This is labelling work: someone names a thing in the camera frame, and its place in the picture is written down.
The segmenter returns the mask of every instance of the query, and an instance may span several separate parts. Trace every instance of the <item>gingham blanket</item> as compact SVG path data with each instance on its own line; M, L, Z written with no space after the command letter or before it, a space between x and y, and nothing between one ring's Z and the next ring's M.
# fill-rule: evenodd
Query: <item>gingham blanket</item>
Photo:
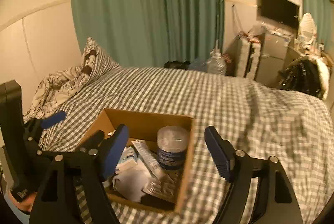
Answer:
M192 172L181 215L163 216L112 203L121 223L213 222L227 184L204 141L209 125L251 157L280 159L304 223L316 218L333 193L333 125L325 104L313 96L197 71L118 67L61 106L67 117L48 130L43 149L73 151L103 108L195 118ZM78 192L82 218L90 223L84 194ZM253 179L242 223L250 218L255 192Z

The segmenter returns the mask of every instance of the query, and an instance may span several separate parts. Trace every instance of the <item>blue label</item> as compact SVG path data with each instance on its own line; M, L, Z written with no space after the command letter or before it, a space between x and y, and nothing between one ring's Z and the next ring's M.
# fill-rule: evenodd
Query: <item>blue label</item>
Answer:
M168 152L158 148L158 162L166 170L177 170L182 167L186 157L186 150L182 152Z

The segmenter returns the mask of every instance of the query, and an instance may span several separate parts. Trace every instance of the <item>curtain fold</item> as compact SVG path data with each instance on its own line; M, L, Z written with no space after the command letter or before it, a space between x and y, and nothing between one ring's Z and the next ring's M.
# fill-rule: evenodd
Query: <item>curtain fold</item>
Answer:
M303 14L310 13L317 25L317 41L325 44L327 49L331 44L332 14L329 0L303 0Z
M207 59L223 0L71 0L80 48L93 37L123 66ZM223 42L223 4L219 39Z

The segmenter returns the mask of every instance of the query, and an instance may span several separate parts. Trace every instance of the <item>cylindrical container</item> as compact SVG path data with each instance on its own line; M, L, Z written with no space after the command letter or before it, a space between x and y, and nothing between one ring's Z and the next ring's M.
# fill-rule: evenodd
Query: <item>cylindrical container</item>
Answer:
M166 170L182 167L186 156L189 133L179 126L166 126L157 133L158 162Z

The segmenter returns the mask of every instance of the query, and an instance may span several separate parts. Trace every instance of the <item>plastic bag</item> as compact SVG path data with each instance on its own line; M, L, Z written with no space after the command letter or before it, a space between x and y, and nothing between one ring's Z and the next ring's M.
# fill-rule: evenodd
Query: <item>plastic bag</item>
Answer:
M309 60L302 60L297 65L286 69L285 75L278 89L295 90L322 98L317 66Z

